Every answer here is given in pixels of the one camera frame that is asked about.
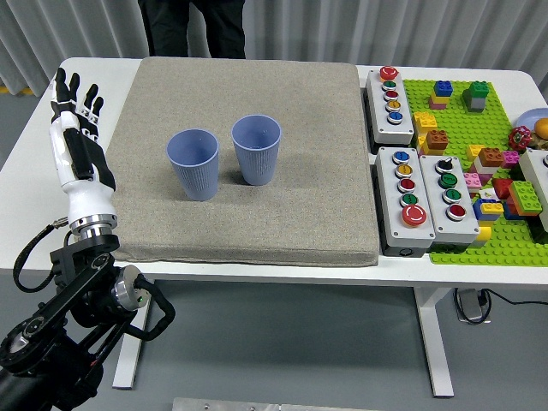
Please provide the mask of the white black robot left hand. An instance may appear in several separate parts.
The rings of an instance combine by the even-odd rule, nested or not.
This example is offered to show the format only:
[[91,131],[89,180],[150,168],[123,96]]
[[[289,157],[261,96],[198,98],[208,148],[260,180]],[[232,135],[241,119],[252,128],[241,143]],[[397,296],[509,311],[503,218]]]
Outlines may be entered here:
[[49,129],[57,175],[68,196],[71,224],[91,216],[116,214],[111,203],[115,178],[99,144],[98,120],[104,100],[93,84],[79,104],[79,85],[78,74],[68,79],[63,68],[57,70],[52,81]]

